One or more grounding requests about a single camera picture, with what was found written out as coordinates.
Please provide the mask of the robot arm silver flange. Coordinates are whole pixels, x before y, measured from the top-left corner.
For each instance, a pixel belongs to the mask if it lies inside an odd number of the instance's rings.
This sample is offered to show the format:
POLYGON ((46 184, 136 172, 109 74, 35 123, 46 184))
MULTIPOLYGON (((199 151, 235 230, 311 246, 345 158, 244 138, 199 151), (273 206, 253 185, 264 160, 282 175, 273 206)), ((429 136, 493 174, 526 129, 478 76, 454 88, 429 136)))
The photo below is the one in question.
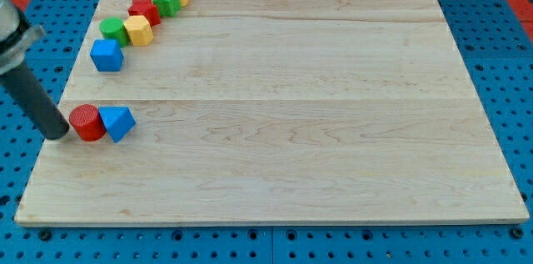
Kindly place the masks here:
POLYGON ((41 25, 32 25, 11 0, 1 0, 1 74, 19 66, 26 51, 44 36, 41 25))

